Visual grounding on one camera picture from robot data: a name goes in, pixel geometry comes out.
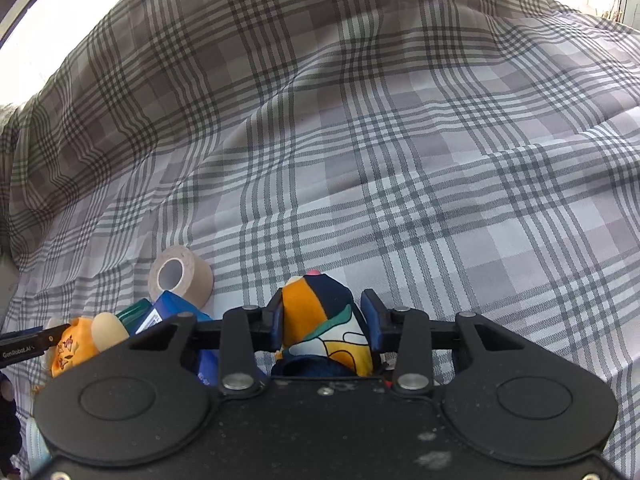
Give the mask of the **colourful patterned fabric pouch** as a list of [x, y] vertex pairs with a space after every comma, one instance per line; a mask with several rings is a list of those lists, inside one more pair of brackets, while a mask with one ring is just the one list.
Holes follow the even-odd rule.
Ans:
[[271, 373], [288, 377], [368, 377], [368, 326], [349, 288], [311, 271], [282, 287], [282, 348]]

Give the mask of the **beige tape roll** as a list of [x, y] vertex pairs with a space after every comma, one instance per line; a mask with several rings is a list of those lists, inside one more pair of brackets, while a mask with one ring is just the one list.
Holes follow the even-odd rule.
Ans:
[[202, 310], [214, 288], [214, 276], [209, 264], [183, 246], [166, 248], [153, 262], [148, 276], [148, 291], [152, 301], [163, 292], [172, 292]]

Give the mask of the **green tape roll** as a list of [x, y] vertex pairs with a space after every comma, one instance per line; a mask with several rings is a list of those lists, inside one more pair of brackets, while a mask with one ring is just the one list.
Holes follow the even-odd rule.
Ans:
[[146, 319], [152, 310], [152, 304], [149, 300], [143, 298], [135, 302], [124, 310], [116, 313], [116, 318], [125, 327], [125, 330], [129, 335], [133, 335], [140, 324]]

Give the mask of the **grey plaid bed sheet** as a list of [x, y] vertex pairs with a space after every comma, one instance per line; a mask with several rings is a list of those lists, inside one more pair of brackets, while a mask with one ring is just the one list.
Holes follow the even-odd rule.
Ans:
[[119, 0], [24, 98], [1, 72], [2, 330], [128, 307], [154, 259], [210, 315], [317, 269], [473, 310], [600, 375], [639, 472], [639, 34], [554, 0]]

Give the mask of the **orange drawstring pouch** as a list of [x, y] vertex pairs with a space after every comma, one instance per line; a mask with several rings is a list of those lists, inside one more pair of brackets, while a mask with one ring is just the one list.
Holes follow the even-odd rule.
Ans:
[[73, 318], [60, 340], [44, 352], [41, 365], [55, 378], [128, 337], [125, 325], [111, 312], [101, 312], [94, 318]]

